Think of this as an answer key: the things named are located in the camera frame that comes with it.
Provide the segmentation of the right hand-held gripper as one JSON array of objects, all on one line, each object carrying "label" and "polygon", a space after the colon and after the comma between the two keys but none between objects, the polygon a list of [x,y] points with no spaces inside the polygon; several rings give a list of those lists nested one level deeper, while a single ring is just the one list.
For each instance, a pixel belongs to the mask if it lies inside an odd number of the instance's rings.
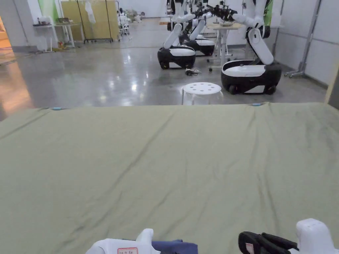
[{"label": "right hand-held gripper", "polygon": [[296,224],[298,242],[262,233],[241,232],[238,246],[243,254],[335,254],[329,228],[316,219],[305,219]]}]

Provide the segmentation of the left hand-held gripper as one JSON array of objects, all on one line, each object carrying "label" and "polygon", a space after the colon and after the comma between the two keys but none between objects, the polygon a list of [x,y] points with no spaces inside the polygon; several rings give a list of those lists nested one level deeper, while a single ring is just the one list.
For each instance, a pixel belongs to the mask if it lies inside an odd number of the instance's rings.
[{"label": "left hand-held gripper", "polygon": [[136,240],[107,238],[95,242],[86,254],[156,254],[152,246],[153,229],[144,229]]}]

